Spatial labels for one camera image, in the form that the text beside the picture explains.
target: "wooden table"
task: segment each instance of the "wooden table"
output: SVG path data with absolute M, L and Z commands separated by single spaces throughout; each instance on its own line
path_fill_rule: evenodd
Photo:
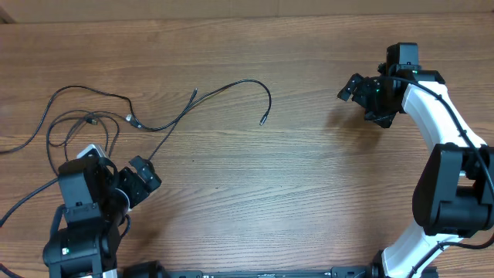
M 494 142 L 494 15 L 487 13 L 0 25 L 0 145 L 25 141 L 65 85 L 130 97 L 138 117 L 158 126 L 180 113 L 195 87 L 201 95 L 256 78 L 272 91 L 264 126 L 266 95 L 242 84 L 193 109 L 156 154 L 163 184 L 131 213 L 119 266 L 152 259 L 170 270 L 204 271 L 367 264 L 412 220 L 428 152 L 410 117 L 398 115 L 384 130 L 336 95 L 353 73 L 376 75 L 396 42 L 418 43 L 423 67 L 441 73 L 469 126 Z M 47 121 L 76 108 L 128 114 L 121 100 L 71 90 Z M 0 157 L 0 212 L 54 177 L 47 124 L 28 147 Z M 164 136 L 120 126 L 112 157 L 119 168 L 148 156 Z M 68 128 L 57 127 L 53 140 Z M 102 131 L 84 127 L 69 156 L 102 143 Z M 63 151 L 53 156 L 64 162 Z M 42 248 L 62 202 L 52 186 L 15 212 L 0 229 L 0 262 L 48 277 Z M 493 255 L 451 248 L 435 264 L 443 277 L 489 277 Z

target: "robotic arm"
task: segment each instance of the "robotic arm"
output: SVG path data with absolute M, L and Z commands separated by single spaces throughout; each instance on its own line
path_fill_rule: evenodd
M 353 95 L 352 100 L 366 110 L 364 119 L 383 128 L 391 126 L 396 113 L 409 114 L 431 156 L 414 191 L 414 221 L 395 244 L 378 254 L 374 261 L 379 272 L 376 276 L 437 276 L 437 273 L 422 275 L 422 272 L 449 245 L 439 243 L 460 242 L 494 224 L 494 202 L 486 177 L 479 169 L 471 146 L 459 136 L 450 111 L 438 98 L 449 106 L 486 164 L 493 161 L 494 150 L 487 147 L 459 115 L 439 73 L 422 70 L 418 65 L 416 44 L 398 43 L 388 47 L 387 62 L 381 64 L 378 71 L 381 76 L 376 78 L 354 74 L 338 97 L 347 101 Z M 463 175 L 475 181 L 473 187 L 458 186 L 458 179 Z

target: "wooden tabletop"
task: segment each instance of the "wooden tabletop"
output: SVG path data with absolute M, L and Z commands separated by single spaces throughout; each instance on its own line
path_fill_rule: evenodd
M 376 15 L 46 25 L 0 25 L 0 145 L 24 142 L 50 96 L 86 85 L 132 99 L 148 126 L 176 117 L 198 95 L 254 78 L 187 114 L 155 155 L 163 184 L 132 213 L 118 265 L 159 259 L 169 270 L 299 270 L 367 265 L 412 221 L 411 196 L 428 159 L 418 129 L 397 115 L 390 129 L 363 121 L 337 92 L 353 73 L 377 75 L 386 48 L 416 42 L 427 70 L 445 78 L 456 107 L 494 142 L 494 14 Z M 123 100 L 84 90 L 59 96 L 47 121 L 71 109 L 127 115 Z M 25 149 L 0 156 L 0 212 L 54 178 L 43 127 Z M 109 121 L 110 135 L 115 126 Z M 61 141 L 70 124 L 57 127 Z M 120 122 L 118 168 L 148 156 L 163 132 Z M 102 144 L 100 125 L 69 145 L 74 158 Z M 52 151 L 56 165 L 63 150 Z M 26 202 L 0 229 L 0 262 L 48 277 L 42 249 L 58 186 Z M 482 242 L 480 232 L 469 242 Z M 494 249 L 451 248 L 443 277 L 491 277 Z

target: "table surface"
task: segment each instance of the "table surface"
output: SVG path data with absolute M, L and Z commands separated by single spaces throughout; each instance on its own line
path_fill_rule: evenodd
M 153 259 L 203 271 L 367 265 L 413 219 L 411 196 L 428 152 L 407 115 L 381 129 L 336 95 L 353 73 L 376 75 L 396 42 L 418 43 L 422 66 L 441 73 L 469 126 L 494 142 L 494 14 L 486 13 L 0 25 L 0 146 L 25 141 L 62 86 L 127 96 L 146 125 L 160 126 L 195 87 L 202 95 L 255 78 L 272 91 L 264 126 L 263 89 L 241 84 L 193 109 L 155 155 L 163 184 L 132 211 L 119 266 Z M 56 99 L 47 121 L 77 108 L 129 111 L 123 100 L 74 89 Z M 0 156 L 0 212 L 54 178 L 47 124 L 25 149 Z M 57 127 L 52 139 L 68 128 Z M 148 156 L 164 136 L 120 128 L 118 168 Z M 69 156 L 103 142 L 100 125 L 86 126 Z M 63 150 L 52 153 L 64 162 Z M 62 202 L 52 186 L 15 212 L 0 229 L 0 261 L 20 275 L 48 277 L 42 248 Z M 480 232 L 469 242 L 488 238 Z M 493 255 L 451 248 L 435 265 L 444 277 L 488 277 Z

